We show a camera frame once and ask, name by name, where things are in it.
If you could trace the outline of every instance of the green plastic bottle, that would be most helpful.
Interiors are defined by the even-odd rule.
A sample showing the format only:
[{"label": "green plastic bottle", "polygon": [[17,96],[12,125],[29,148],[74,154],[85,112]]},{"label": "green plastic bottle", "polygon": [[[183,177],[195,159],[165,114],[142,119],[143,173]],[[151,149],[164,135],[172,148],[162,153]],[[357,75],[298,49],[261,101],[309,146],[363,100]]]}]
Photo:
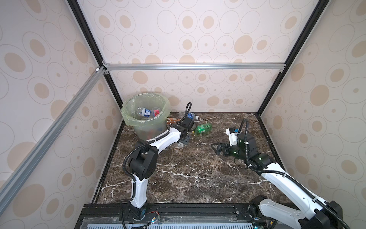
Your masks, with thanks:
[{"label": "green plastic bottle", "polygon": [[207,133],[207,132],[211,131],[211,128],[212,128],[212,125],[211,125],[210,122],[208,122],[208,123],[205,123],[203,125],[197,126],[197,128],[195,129],[194,132],[199,133],[199,134]]}]

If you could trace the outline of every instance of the trash bin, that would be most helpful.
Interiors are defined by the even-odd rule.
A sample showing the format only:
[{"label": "trash bin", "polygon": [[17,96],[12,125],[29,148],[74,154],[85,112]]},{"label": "trash bin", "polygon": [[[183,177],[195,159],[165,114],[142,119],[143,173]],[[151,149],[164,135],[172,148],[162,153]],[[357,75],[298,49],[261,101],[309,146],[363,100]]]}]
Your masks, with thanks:
[{"label": "trash bin", "polygon": [[[135,111],[138,107],[151,110],[160,107],[160,114],[154,118],[138,116]],[[142,140],[152,139],[167,130],[167,117],[171,106],[169,100],[155,93],[143,93],[130,98],[123,103],[122,117],[128,126],[133,126],[137,136]]]}]

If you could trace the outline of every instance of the marble tabletop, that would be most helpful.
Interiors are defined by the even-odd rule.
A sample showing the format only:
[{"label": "marble tabletop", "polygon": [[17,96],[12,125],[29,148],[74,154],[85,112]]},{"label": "marble tabletop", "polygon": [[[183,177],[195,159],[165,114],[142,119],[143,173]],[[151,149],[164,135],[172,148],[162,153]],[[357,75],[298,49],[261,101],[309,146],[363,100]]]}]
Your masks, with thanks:
[{"label": "marble tabletop", "polygon": [[[276,202],[290,202],[273,184],[233,157],[217,156],[210,144],[229,142],[225,129],[239,128],[243,118],[250,121],[249,133],[260,152],[272,155],[254,114],[201,113],[199,124],[211,122],[212,131],[192,135],[189,144],[170,145],[158,157],[157,167],[147,187],[148,203],[248,203],[259,194]],[[131,195],[131,178],[123,173],[122,163],[138,137],[125,126],[109,167],[97,203],[118,203]]]}]

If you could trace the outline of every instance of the silver horizontal bar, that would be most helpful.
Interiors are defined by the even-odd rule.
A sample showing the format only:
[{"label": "silver horizontal bar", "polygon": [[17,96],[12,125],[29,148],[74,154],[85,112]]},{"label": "silver horizontal bar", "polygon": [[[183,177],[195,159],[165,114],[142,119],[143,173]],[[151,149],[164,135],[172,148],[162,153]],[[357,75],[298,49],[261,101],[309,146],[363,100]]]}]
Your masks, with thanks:
[{"label": "silver horizontal bar", "polygon": [[40,160],[46,154],[53,142],[59,136],[60,132],[70,121],[74,113],[77,111],[89,92],[97,83],[98,79],[104,73],[104,68],[99,67],[99,70],[94,72],[93,75],[89,77],[87,82],[85,82],[81,89],[76,93],[74,98],[63,110],[61,115],[55,120],[52,126],[34,146],[30,154],[23,160],[21,165],[13,172],[8,181],[4,184],[0,192],[0,216],[4,213],[10,202],[21,189]]},{"label": "silver horizontal bar", "polygon": [[123,70],[215,70],[283,69],[285,63],[200,63],[200,64],[107,64],[108,71]]}]

